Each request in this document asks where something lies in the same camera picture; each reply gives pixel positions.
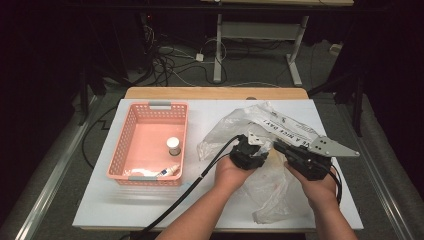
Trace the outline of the black metal stand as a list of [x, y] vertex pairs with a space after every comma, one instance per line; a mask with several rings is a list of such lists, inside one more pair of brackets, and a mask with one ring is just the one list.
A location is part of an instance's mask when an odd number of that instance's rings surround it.
[[327, 82], [307, 91], [307, 95], [309, 97], [321, 92], [332, 92], [334, 94], [334, 101], [336, 104], [352, 103], [352, 127], [358, 137], [362, 136], [361, 115], [364, 92], [363, 75], [364, 72], [359, 67], [353, 67], [333, 80], [328, 80]]
[[79, 73], [80, 109], [81, 118], [79, 125], [82, 126], [89, 116], [89, 95], [91, 89], [95, 96], [104, 96], [106, 87], [102, 76], [102, 67], [95, 63], [84, 65]]

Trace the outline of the small jar with white lid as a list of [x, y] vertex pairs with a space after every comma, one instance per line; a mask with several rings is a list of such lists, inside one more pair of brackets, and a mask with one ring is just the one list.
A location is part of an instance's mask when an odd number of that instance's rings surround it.
[[180, 141], [177, 137], [170, 137], [166, 144], [170, 155], [177, 156], [181, 153]]

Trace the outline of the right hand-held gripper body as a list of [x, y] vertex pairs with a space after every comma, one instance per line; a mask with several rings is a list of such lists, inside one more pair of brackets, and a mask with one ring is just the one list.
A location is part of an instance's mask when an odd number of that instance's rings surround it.
[[307, 180], [323, 180], [330, 172], [333, 157], [359, 157], [360, 153], [327, 136], [317, 137], [308, 146], [283, 144], [288, 164]]

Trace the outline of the person's left hand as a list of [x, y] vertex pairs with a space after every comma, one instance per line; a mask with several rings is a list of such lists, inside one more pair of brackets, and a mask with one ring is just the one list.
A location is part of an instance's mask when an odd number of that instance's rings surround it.
[[230, 197], [254, 173], [237, 167], [229, 157], [223, 157], [216, 165], [213, 191]]

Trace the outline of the small white tube blue label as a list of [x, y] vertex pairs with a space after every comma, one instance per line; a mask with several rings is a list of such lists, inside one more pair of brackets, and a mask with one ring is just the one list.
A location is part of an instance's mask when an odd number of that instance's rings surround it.
[[174, 176], [180, 169], [180, 165], [176, 164], [170, 167], [167, 167], [156, 174], [157, 177], [168, 177]]

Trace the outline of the person's right hand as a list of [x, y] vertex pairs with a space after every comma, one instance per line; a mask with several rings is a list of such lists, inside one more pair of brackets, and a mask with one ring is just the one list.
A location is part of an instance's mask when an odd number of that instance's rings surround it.
[[287, 162], [284, 165], [300, 182], [309, 205], [313, 210], [326, 211], [327, 209], [338, 207], [336, 183], [330, 176], [326, 176], [323, 180], [309, 181]]

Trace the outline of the pink perforated plastic basket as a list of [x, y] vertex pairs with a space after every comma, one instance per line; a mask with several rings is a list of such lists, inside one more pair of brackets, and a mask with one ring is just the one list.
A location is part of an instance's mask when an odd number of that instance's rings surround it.
[[[116, 142], [107, 176], [120, 185], [179, 186], [188, 127], [185, 102], [134, 102], [129, 105]], [[169, 154], [167, 140], [177, 137], [181, 153]], [[174, 176], [157, 177], [161, 170], [179, 164]]]

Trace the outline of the aluminium floor rail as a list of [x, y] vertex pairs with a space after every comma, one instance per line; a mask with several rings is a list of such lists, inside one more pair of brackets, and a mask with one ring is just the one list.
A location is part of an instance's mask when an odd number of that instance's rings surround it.
[[347, 126], [348, 136], [361, 156], [346, 160], [346, 175], [353, 186], [364, 229], [363, 239], [419, 240], [418, 214], [421, 198], [398, 161], [369, 105], [360, 118], [360, 130], [352, 127], [350, 109], [338, 107]]
[[18, 230], [12, 240], [32, 240], [60, 188], [72, 156], [103, 97], [88, 98], [88, 114], [73, 116], [31, 176], [14, 207]]

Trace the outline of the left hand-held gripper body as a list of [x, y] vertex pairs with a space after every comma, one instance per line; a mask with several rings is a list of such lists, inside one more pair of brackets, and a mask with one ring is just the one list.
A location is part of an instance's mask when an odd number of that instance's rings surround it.
[[238, 137], [238, 144], [230, 152], [235, 166], [243, 170], [262, 167], [269, 155], [269, 144], [252, 132]]

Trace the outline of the white metal desk frame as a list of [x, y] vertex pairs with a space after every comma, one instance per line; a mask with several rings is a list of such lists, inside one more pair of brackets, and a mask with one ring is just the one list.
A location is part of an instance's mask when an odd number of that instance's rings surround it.
[[214, 57], [213, 82], [222, 82], [224, 53], [226, 47], [222, 42], [226, 39], [254, 39], [254, 40], [289, 40], [293, 41], [293, 51], [285, 56], [293, 84], [302, 86], [302, 80], [296, 66], [296, 58], [300, 50], [309, 17], [303, 16], [299, 23], [264, 23], [240, 22], [223, 19], [222, 14], [217, 15], [216, 24], [216, 50]]

